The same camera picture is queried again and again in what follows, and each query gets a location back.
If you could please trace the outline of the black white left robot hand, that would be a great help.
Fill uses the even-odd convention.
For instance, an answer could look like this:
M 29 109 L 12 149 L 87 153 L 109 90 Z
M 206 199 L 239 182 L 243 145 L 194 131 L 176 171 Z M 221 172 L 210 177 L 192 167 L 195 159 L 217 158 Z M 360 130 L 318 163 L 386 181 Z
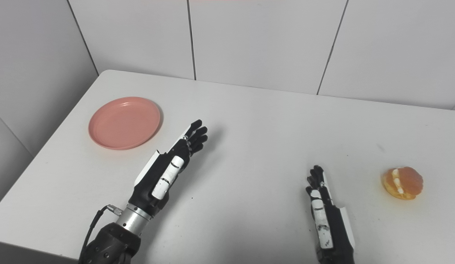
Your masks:
M 129 204 L 151 217 L 162 210 L 178 175 L 188 166 L 191 157 L 203 149 L 207 131 L 202 120 L 196 120 L 167 152 L 155 151 L 135 180 Z

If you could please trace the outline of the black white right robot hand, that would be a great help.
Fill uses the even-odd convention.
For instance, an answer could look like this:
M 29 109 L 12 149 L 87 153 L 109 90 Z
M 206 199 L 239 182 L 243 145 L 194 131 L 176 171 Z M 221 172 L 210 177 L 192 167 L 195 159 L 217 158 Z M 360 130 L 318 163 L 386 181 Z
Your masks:
M 306 178 L 311 215 L 318 237 L 316 246 L 320 264 L 353 264 L 355 239 L 345 207 L 334 204 L 322 167 L 315 165 Z

